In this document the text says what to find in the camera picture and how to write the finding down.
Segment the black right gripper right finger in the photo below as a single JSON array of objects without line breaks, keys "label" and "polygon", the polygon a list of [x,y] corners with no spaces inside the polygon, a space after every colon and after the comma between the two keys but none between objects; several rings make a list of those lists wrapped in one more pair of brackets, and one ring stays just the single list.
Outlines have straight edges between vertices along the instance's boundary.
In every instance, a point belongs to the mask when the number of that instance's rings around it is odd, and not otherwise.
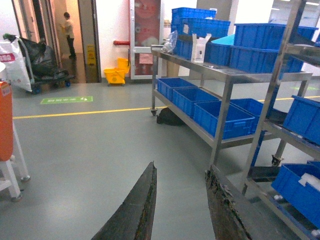
[{"label": "black right gripper right finger", "polygon": [[227,185],[223,185],[218,173],[210,167],[205,172],[208,209],[216,240],[251,240],[234,196]]}]

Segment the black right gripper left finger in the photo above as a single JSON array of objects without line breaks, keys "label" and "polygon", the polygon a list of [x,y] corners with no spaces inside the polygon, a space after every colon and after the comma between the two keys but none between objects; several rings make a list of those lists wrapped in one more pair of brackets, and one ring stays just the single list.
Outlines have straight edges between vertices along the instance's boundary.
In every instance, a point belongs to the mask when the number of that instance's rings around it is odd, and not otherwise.
[{"label": "black right gripper left finger", "polygon": [[157,200],[157,168],[151,161],[127,197],[93,240],[150,240]]}]

